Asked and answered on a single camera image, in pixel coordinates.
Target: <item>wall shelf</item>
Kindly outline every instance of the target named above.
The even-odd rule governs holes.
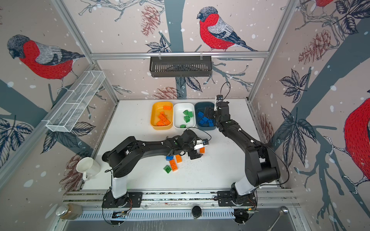
[[[71,95],[48,121],[46,127],[53,132],[72,131],[104,80],[102,71],[86,71],[81,83],[74,90],[68,90]]]

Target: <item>white plastic bin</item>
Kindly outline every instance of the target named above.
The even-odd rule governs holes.
[[[193,112],[193,117],[190,118],[190,121],[187,123],[184,120],[184,111],[188,110]],[[186,128],[180,128],[182,124],[186,125],[186,128],[195,126],[195,108],[191,103],[177,103],[174,105],[174,127],[177,129],[185,130]]]

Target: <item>black cable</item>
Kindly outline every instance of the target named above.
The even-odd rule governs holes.
[[[221,86],[221,89],[220,89],[220,95],[222,95],[222,94],[221,94],[222,87],[223,87],[225,84],[229,84],[229,92],[228,92],[228,93],[226,94],[226,96],[221,100],[221,102],[222,102],[222,101],[224,101],[224,99],[226,99],[226,97],[229,95],[230,90],[231,90],[231,84],[230,84],[230,82],[226,81],[226,82]]]
[[[289,170],[288,170],[288,167],[285,165],[284,161],[276,154],[276,152],[274,150],[272,150],[272,148],[270,148],[269,146],[267,146],[271,151],[273,151],[275,153],[275,155],[279,158],[279,160],[283,163],[286,171],[288,172],[288,179],[286,179],[286,181],[284,181],[283,183],[280,183],[280,184],[263,184],[263,185],[271,185],[271,186],[278,186],[278,185],[282,185],[282,184],[285,184],[286,182],[288,182],[289,180],[289,177],[290,177],[290,174],[289,174]]]
[[[201,129],[197,128],[197,127],[189,127],[187,129],[185,129],[185,131],[188,130],[188,129],[190,129],[190,128],[196,128],[198,130],[201,130]],[[209,142],[212,139],[212,136],[210,134],[208,134],[207,132],[203,131],[203,130],[201,130],[201,131],[204,132],[204,133],[206,133],[207,135],[209,135],[209,137],[210,137],[210,139],[208,140],[208,142]]]

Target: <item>bullfinch drawing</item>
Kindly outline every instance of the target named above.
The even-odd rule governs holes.
[[[245,44],[234,29],[226,24],[218,15],[216,8],[212,6],[204,7],[199,11],[197,19],[200,19],[200,33],[203,42],[213,49],[226,51],[229,47],[245,47],[250,51],[256,51]]]
[[[84,55],[76,52],[66,51],[57,46],[44,45],[30,40],[24,35],[15,35],[8,41],[8,50],[12,58],[27,65],[35,74],[45,79],[60,79],[62,87],[63,78],[72,72],[74,62]]]
[[[329,139],[332,148],[348,154],[364,174],[357,183],[350,180],[348,176],[342,176],[353,184],[354,191],[352,193],[357,194],[359,184],[370,181],[370,98],[365,100],[346,119],[344,124],[346,148],[335,147],[329,137],[324,137]]]

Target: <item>black round button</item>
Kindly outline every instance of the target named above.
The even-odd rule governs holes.
[[[193,214],[194,218],[198,218],[202,215],[202,209],[196,205],[191,209],[191,213]]]

